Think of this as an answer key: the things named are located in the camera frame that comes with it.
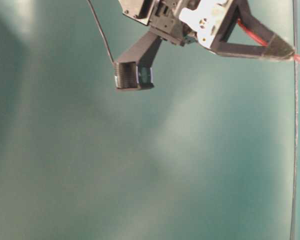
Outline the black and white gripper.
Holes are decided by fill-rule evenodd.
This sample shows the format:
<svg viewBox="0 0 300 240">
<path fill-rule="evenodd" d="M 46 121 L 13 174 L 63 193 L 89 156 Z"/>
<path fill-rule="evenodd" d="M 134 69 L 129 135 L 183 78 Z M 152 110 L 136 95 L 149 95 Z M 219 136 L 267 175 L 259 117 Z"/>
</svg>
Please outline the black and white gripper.
<svg viewBox="0 0 300 240">
<path fill-rule="evenodd" d="M 295 49 L 267 28 L 250 10 L 246 0 L 120 0 L 122 13 L 152 30 L 114 61 L 117 90 L 140 91 L 154 87 L 152 65 L 162 39 L 175 45 L 192 40 L 223 57 L 293 59 Z M 265 46 L 229 43 L 238 20 Z"/>
</svg>

